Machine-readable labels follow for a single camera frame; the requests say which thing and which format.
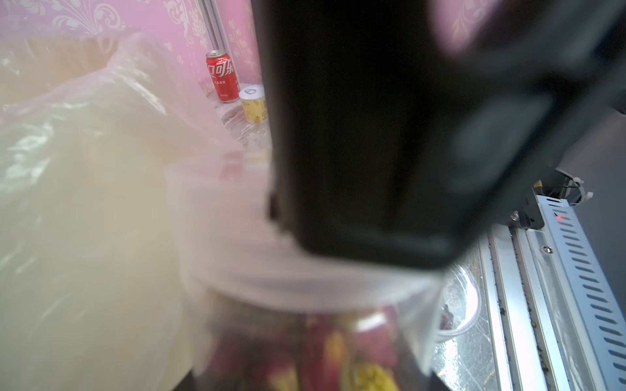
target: transparent plastic bag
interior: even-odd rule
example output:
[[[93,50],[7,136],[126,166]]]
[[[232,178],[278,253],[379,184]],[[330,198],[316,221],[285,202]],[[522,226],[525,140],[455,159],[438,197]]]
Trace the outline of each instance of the transparent plastic bag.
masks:
[[[267,157],[168,167],[198,391],[426,389],[443,272],[305,253],[267,219]]]
[[[155,390],[181,315],[165,168],[241,147],[136,31],[0,20],[0,388]]]

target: coca-cola can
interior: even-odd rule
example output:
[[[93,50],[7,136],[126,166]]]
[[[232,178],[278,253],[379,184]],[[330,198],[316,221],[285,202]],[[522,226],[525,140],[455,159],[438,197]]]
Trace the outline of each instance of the coca-cola can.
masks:
[[[234,102],[239,99],[239,82],[233,61],[226,50],[217,49],[207,53],[207,68],[220,101]]]

